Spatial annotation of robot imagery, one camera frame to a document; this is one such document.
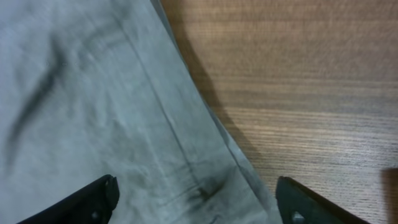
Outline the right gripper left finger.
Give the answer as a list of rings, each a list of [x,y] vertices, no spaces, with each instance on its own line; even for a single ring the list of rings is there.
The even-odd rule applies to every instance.
[[[19,224],[108,224],[118,201],[117,178],[107,174]]]

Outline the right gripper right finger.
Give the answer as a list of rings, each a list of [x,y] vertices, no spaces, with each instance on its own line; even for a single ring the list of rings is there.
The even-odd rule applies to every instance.
[[[291,177],[278,178],[275,196],[284,224],[369,224]]]

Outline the grey shorts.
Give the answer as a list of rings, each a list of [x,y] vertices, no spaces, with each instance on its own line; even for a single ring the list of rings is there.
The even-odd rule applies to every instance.
[[[1,2],[1,222],[105,174],[112,223],[280,223],[158,1]]]

